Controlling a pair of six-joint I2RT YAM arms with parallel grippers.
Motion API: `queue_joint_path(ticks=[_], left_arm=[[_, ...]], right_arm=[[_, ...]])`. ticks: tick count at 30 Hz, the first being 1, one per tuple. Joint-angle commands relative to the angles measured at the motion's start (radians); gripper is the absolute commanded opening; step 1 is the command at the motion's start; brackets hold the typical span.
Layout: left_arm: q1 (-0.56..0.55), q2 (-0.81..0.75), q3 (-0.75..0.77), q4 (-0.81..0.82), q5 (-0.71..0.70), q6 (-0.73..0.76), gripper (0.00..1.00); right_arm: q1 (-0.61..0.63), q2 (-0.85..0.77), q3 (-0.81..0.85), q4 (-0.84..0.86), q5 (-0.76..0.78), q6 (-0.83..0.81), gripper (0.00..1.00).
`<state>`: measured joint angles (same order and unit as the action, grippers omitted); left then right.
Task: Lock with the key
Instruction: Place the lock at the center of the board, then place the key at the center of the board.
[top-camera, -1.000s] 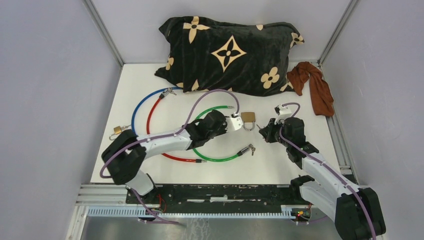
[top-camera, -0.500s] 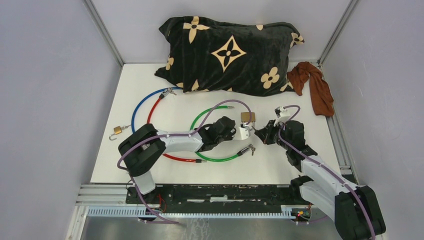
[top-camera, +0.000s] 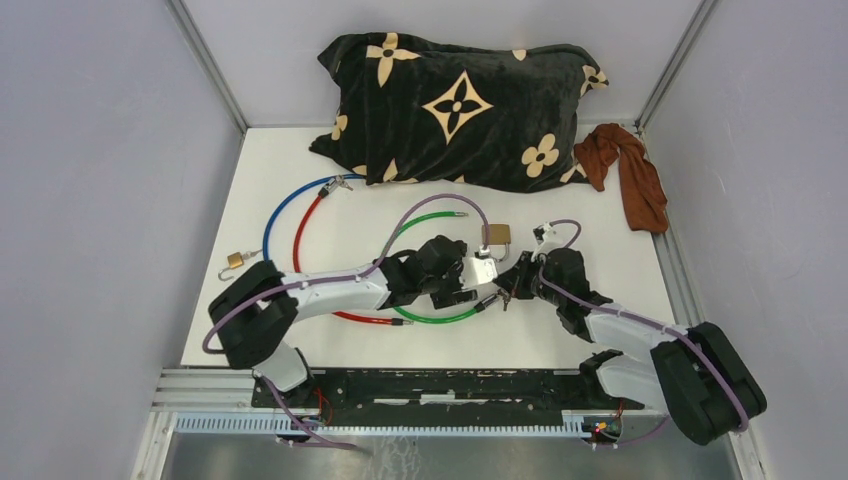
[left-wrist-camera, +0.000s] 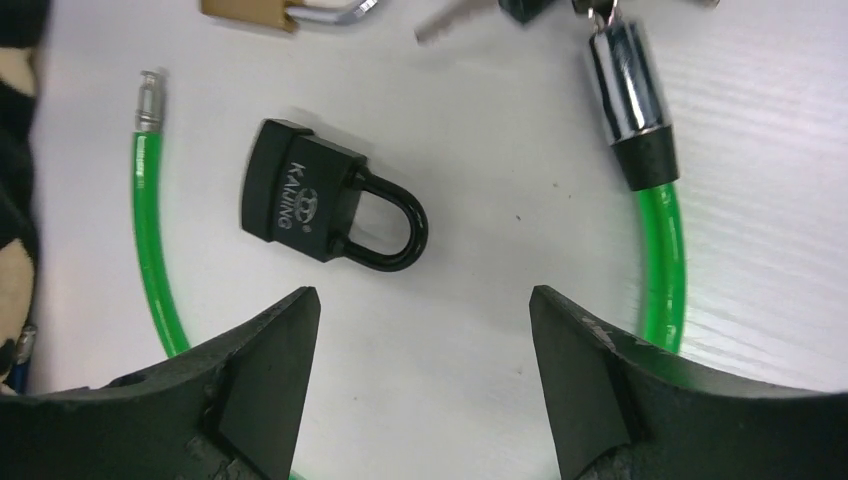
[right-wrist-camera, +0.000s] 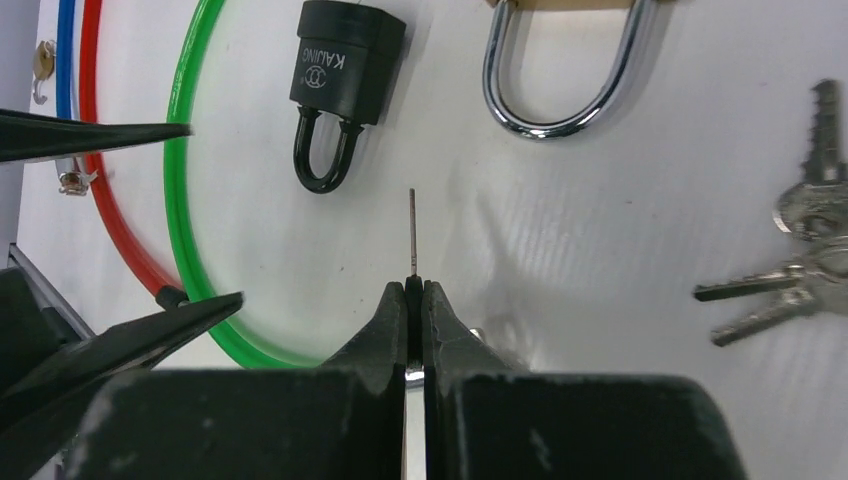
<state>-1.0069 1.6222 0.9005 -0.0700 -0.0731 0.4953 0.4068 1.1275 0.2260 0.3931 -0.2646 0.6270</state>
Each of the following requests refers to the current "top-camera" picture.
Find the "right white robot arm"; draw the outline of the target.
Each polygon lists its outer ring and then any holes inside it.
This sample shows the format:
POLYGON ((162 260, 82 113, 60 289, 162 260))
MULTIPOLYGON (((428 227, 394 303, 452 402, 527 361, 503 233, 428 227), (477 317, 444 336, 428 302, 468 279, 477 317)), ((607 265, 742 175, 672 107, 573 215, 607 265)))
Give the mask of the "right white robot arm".
POLYGON ((591 287, 583 255, 525 251, 495 284, 517 300, 551 305, 563 328, 602 352, 581 365, 580 400, 602 408, 614 398, 667 416, 697 445, 746 430, 767 397, 717 325, 684 328, 637 314, 591 287))

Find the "green cable lock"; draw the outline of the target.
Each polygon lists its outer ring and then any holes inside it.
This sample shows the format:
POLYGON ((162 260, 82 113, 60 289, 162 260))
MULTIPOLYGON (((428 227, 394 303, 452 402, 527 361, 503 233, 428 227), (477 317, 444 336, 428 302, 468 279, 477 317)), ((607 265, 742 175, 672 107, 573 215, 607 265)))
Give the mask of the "green cable lock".
POLYGON ((385 257, 380 270, 387 280, 390 295, 383 304, 412 322, 444 325, 479 314, 501 299, 495 292, 480 299, 472 282, 465 276, 472 270, 466 256, 467 244, 438 235, 417 250, 398 251, 385 257), (411 313, 405 307, 418 297, 428 295, 433 307, 442 309, 475 301, 469 310, 447 317, 429 317, 411 313))

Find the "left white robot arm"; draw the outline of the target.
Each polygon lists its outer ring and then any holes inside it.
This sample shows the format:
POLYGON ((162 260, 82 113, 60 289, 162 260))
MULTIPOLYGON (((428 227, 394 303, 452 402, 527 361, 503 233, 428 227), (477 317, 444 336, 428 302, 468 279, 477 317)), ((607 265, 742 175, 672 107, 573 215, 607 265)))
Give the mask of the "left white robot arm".
POLYGON ((436 309, 477 299, 462 280, 468 247, 438 235, 361 267, 285 275, 271 261, 254 264, 209 305, 213 323, 205 352, 224 355, 233 370, 250 370, 293 407, 307 404, 315 384, 303 354, 287 345, 290 327, 347 310, 405 307, 429 296, 436 309))

